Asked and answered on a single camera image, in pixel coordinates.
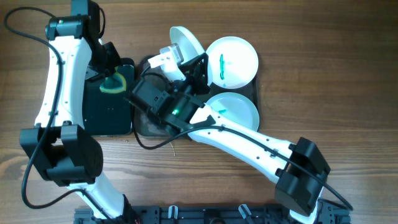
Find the green yellow sponge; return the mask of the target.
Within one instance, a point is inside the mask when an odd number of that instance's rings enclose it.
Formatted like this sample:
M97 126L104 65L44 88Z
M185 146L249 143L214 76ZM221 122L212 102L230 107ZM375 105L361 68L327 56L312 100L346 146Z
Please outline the green yellow sponge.
M99 86L102 93L117 94L126 91L126 79L118 72L106 77L105 81Z

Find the white plate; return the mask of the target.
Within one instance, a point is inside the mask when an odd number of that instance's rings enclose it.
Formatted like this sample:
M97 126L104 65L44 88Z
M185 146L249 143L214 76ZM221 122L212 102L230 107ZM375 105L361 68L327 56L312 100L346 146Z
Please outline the white plate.
M227 36L214 41L206 50L208 83L226 89L238 89L249 84L258 71L259 58L246 40Z
M185 80L182 67L193 65L194 61L205 53L205 50L198 39L183 26L170 28L170 41L172 44L178 45L183 61L179 65L177 65L176 60L172 62L171 71L167 72L166 77L171 82Z

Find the light blue plate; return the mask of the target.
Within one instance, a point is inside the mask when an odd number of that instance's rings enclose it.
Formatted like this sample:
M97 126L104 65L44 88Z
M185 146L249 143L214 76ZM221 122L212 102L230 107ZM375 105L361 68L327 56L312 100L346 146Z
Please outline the light blue plate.
M254 103L245 96L224 92L212 96L207 102L219 114L253 131L259 129L260 117Z

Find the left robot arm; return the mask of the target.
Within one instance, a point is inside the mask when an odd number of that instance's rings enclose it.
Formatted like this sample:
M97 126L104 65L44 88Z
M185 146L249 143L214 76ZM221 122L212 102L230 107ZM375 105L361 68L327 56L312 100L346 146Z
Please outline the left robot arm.
M85 82L112 74L121 63L112 43L100 41L104 23L104 12L93 1L73 1L69 16L50 18L45 96L34 127L21 131L20 144L29 169L78 194L99 222L139 223L126 196L105 176L102 148L83 124Z

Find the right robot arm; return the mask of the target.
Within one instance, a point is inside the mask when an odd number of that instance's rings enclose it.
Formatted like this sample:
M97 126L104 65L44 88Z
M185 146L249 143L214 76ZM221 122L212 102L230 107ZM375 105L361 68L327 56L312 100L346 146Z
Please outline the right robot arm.
M228 119L198 95L207 85L208 56L203 53L179 66L183 80L163 79L164 90L146 80L144 70L130 89L128 101L160 129L208 144L253 166L275 183L275 199L300 223L315 223L318 202L330 166L317 145L300 138L297 143L272 138Z

